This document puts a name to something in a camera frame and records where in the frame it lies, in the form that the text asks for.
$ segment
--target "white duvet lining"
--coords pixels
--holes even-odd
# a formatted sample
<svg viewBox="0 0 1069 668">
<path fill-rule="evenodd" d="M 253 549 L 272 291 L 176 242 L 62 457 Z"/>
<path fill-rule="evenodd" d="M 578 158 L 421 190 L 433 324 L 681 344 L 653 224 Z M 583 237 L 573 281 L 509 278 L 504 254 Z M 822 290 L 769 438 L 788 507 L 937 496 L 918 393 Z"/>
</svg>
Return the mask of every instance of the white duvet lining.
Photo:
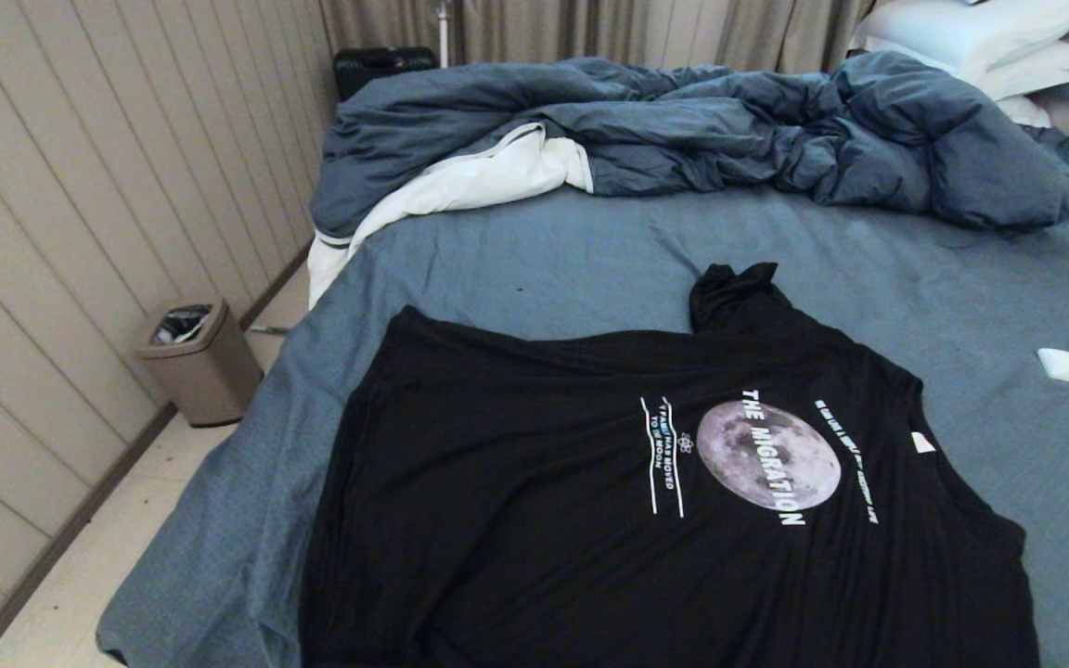
<svg viewBox="0 0 1069 668">
<path fill-rule="evenodd" d="M 387 224 L 410 215 L 525 200 L 555 190 L 564 183 L 586 193 L 593 191 L 588 155 L 572 139 L 548 139 L 546 129 L 539 123 L 517 126 L 497 144 L 480 153 L 429 166 L 419 176 L 377 202 L 353 236 L 336 239 L 315 232 L 308 253 L 308 308 L 315 306 L 366 237 Z"/>
</svg>

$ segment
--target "black suitcase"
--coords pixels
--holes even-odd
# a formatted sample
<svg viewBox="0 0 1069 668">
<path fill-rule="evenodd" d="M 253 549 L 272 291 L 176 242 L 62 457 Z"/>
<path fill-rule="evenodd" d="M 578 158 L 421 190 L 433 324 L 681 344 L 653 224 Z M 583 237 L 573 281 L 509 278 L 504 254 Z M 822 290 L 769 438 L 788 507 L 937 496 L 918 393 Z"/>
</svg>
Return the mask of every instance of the black suitcase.
<svg viewBox="0 0 1069 668">
<path fill-rule="evenodd" d="M 353 97 L 374 79 L 404 72 L 432 71 L 437 65 L 436 55 L 427 46 L 407 46 L 403 49 L 342 49 L 332 59 L 336 92 L 341 102 Z"/>
</svg>

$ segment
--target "baseboard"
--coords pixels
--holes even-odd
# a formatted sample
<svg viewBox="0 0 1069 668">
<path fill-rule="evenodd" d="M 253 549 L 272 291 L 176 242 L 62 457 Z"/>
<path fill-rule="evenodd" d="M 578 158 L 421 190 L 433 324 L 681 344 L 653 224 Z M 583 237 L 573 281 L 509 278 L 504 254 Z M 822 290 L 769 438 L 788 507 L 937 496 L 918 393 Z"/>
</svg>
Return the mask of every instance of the baseboard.
<svg viewBox="0 0 1069 668">
<path fill-rule="evenodd" d="M 266 306 L 270 304 L 270 300 L 288 283 L 288 280 L 292 278 L 294 271 L 299 269 L 299 266 L 308 259 L 310 247 L 310 245 L 305 246 L 288 263 L 288 266 L 280 271 L 278 278 L 268 284 L 266 292 L 263 292 L 263 295 L 254 300 L 250 309 L 247 309 L 246 313 L 243 313 L 243 316 L 237 319 L 237 323 L 242 326 L 243 330 L 249 327 L 251 322 L 254 322 L 255 317 L 263 312 Z M 167 403 L 160 407 L 159 411 L 154 415 L 154 418 L 150 419 L 148 424 L 145 424 L 143 431 L 133 440 L 130 447 L 127 447 L 123 455 L 118 457 L 114 465 L 107 470 L 105 477 L 89 491 L 86 498 L 81 500 L 81 504 L 78 504 L 77 511 L 68 517 L 63 527 L 60 527 L 60 531 L 57 531 L 51 542 L 48 542 L 46 548 L 38 554 L 38 557 L 32 562 L 32 565 L 27 570 L 22 579 L 18 580 L 16 587 L 12 589 L 5 601 L 3 601 L 3 605 L 0 606 L 0 638 L 3 637 L 7 627 L 14 622 L 18 611 L 22 609 L 22 606 L 35 593 L 35 589 L 43 582 L 48 572 L 51 572 L 52 566 L 56 566 L 56 562 L 64 557 L 64 553 L 68 549 L 68 546 L 81 534 L 81 529 L 84 529 L 86 524 L 89 524 L 89 521 L 93 519 L 93 515 L 106 502 L 109 495 L 113 494 L 114 488 L 118 487 L 118 483 L 122 482 L 123 478 L 126 478 L 126 475 L 135 467 L 139 457 L 143 456 L 144 452 L 148 452 L 148 448 L 159 437 L 159 434 L 165 431 L 167 423 L 171 422 L 171 418 L 174 418 L 174 416 L 175 406 L 171 403 Z"/>
</svg>

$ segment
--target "clothing tag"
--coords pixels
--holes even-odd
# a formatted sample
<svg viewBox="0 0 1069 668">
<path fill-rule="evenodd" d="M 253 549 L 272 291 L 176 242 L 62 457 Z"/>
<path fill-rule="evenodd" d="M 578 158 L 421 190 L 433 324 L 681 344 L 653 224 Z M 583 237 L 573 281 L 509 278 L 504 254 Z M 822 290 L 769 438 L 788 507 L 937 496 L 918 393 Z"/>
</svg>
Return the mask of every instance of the clothing tag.
<svg viewBox="0 0 1069 668">
<path fill-rule="evenodd" d="M 934 446 L 930 445 L 930 440 L 921 435 L 921 432 L 910 432 L 910 437 L 913 439 L 913 447 L 915 447 L 916 451 L 920 453 L 934 452 Z"/>
</svg>

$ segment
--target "crumpled blue comforter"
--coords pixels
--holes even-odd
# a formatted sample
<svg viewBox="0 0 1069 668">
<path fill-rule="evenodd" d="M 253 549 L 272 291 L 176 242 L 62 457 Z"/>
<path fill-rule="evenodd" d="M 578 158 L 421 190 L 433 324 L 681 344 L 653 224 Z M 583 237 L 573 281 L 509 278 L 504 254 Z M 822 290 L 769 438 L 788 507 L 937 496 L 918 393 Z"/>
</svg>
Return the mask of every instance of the crumpled blue comforter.
<svg viewBox="0 0 1069 668">
<path fill-rule="evenodd" d="M 529 122 L 586 149 L 593 195 L 769 183 L 820 204 L 930 212 L 966 228 L 1044 228 L 1069 215 L 1069 181 L 983 93 L 876 52 L 831 75 L 579 59 L 373 81 L 327 133 L 315 228 L 352 236 L 429 165 Z"/>
</svg>

